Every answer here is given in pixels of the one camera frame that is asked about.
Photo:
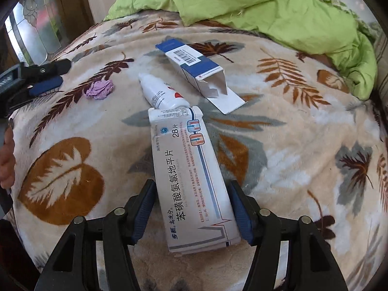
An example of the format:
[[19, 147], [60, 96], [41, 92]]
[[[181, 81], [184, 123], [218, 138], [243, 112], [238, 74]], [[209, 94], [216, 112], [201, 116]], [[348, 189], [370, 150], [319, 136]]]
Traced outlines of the person's left hand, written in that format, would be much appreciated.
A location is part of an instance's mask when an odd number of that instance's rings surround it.
[[1, 147], [0, 157], [0, 182], [3, 189], [10, 189], [15, 183], [16, 158], [14, 151], [13, 129], [9, 126], [4, 135], [4, 144]]

